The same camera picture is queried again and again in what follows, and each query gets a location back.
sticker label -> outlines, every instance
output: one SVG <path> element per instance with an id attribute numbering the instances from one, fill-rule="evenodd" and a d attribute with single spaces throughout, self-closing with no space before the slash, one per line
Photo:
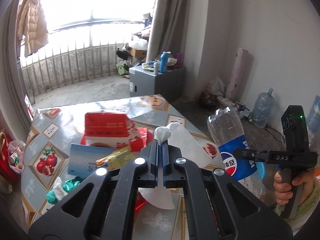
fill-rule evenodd
<path id="1" fill-rule="evenodd" d="M 254 161 L 236 159 L 232 153 L 236 148 L 249 149 L 248 143 L 244 135 L 241 135 L 232 141 L 225 143 L 219 147 L 220 154 L 226 169 L 226 172 L 233 176 L 236 180 L 249 177 L 257 171 Z"/>

concrete floor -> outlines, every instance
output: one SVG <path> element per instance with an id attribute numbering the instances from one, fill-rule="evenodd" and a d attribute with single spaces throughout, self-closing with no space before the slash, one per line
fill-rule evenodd
<path id="1" fill-rule="evenodd" d="M 129 97 L 129 80 L 121 76 L 109 76 L 96 78 L 94 80 L 81 81 L 73 85 L 61 86 L 47 93 L 42 93 L 35 97 L 34 109 L 54 106 L 71 105 L 85 102 L 113 100 Z M 207 118 L 214 110 L 201 108 L 198 102 L 190 102 L 180 98 L 172 105 L 193 123 L 204 134 L 211 137 L 207 128 Z M 258 150 L 285 150 L 282 143 L 278 142 L 264 129 L 259 129 L 248 122 L 243 123 L 244 132 L 251 149 Z M 281 141 L 279 134 L 270 130 L 272 134 Z M 265 203 L 271 205 L 275 202 L 273 194 L 273 176 L 277 171 L 276 166 L 267 165 L 267 175 L 263 181 L 269 189 L 265 198 Z M 5 197 L 5 202 L 10 213 L 20 226 L 27 230 L 21 208 L 21 190 L 17 184 L 13 192 Z"/>
<path id="2" fill-rule="evenodd" d="M 128 98 L 129 79 L 119 75 L 75 82 L 35 96 L 33 109 Z"/>

blue card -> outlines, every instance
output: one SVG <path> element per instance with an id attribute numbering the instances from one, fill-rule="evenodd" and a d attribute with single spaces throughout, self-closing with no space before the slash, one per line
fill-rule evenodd
<path id="1" fill-rule="evenodd" d="M 87 178 L 98 167 L 96 160 L 110 155 L 116 148 L 71 144 L 68 174 Z"/>

snack bar wrapper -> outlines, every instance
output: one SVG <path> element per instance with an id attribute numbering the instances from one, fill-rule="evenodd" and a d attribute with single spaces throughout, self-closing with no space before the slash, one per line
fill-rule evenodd
<path id="1" fill-rule="evenodd" d="M 109 171 L 122 168 L 128 161 L 135 159 L 136 156 L 130 152 L 129 146 L 123 147 L 110 155 L 96 160 L 97 167 L 105 167 Z"/>
<path id="2" fill-rule="evenodd" d="M 140 151 L 143 140 L 132 120 L 119 111 L 99 111 L 85 114 L 84 137 L 86 145 L 109 148 L 130 147 Z"/>

hanging coat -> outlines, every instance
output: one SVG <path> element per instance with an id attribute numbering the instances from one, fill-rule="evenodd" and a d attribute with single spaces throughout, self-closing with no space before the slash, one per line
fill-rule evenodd
<path id="1" fill-rule="evenodd" d="M 24 54 L 25 57 L 28 57 L 49 43 L 47 22 L 45 21 L 40 0 L 26 0 L 23 2 L 19 8 L 18 16 L 18 45 L 21 43 L 22 36 L 25 35 Z"/>

